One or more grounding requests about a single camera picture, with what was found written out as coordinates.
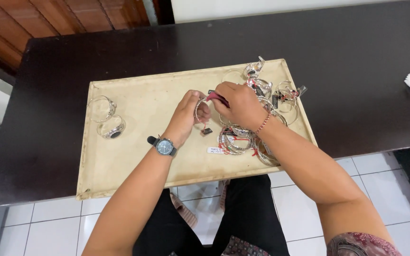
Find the jewelry tray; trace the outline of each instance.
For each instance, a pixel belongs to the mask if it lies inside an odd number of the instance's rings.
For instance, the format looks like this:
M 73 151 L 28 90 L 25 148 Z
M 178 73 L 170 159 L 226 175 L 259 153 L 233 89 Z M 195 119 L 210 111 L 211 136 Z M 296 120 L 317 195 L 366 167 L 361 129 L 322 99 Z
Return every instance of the jewelry tray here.
M 194 89 L 207 94 L 208 90 L 214 90 L 216 85 L 221 83 L 227 71 L 243 70 L 246 65 L 247 63 L 91 82 L 88 100 L 104 95 L 117 103 L 115 114 L 126 121 L 126 129 L 116 139 L 100 137 L 96 132 L 98 124 L 90 120 L 91 109 L 87 108 L 76 199 L 113 195 L 151 148 L 147 137 L 157 137 L 164 132 L 178 102 L 187 90 Z M 296 90 L 284 59 L 265 61 L 259 78 L 273 82 L 274 87 L 284 80 L 289 80 L 292 82 L 290 87 Z M 289 128 L 317 146 L 301 100 L 298 100 L 297 104 L 300 110 L 299 118 Z M 166 188 L 283 170 L 282 166 L 264 165 L 257 156 L 252 156 L 253 150 L 242 155 L 207 153 L 208 147 L 218 146 L 217 137 L 221 130 L 219 114 L 211 102 L 208 102 L 208 105 L 212 117 L 207 128 L 211 128 L 213 132 L 204 137 L 200 133 L 202 124 L 193 127 L 189 139 L 179 148 L 172 161 Z

